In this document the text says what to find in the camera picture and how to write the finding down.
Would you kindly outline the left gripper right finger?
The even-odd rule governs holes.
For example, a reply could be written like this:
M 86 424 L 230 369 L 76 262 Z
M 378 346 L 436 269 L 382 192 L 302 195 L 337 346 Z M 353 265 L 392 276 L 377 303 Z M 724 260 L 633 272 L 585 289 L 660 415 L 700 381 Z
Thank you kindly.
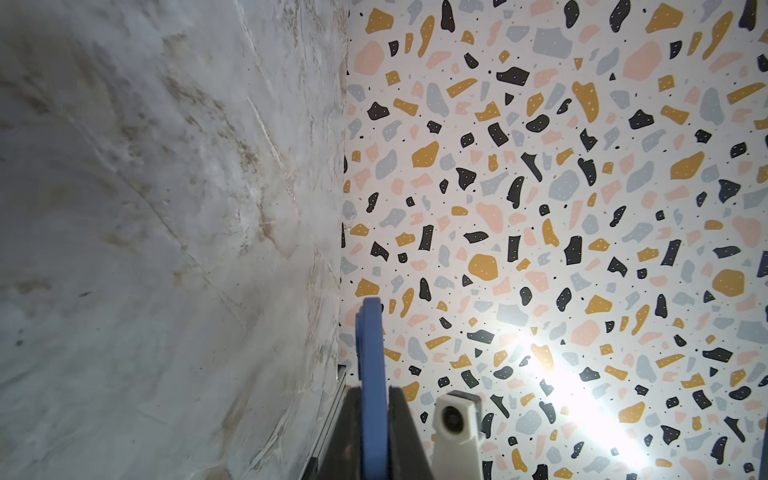
M 389 478 L 432 480 L 433 475 L 419 439 L 404 391 L 388 389 Z

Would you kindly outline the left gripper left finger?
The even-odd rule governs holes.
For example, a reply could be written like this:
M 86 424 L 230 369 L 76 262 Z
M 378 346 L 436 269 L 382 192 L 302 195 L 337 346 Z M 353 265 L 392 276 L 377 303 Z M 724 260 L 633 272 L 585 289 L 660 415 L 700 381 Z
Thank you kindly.
M 361 389 L 350 388 L 344 396 L 317 473 L 319 480 L 362 478 Z

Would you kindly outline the blue edged phone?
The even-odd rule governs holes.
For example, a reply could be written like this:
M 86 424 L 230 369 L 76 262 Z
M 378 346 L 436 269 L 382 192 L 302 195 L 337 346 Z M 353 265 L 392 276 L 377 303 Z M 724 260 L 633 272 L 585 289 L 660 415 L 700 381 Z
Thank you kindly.
M 355 339 L 361 388 L 362 478 L 388 479 L 388 402 L 378 297 L 363 300 L 355 317 Z

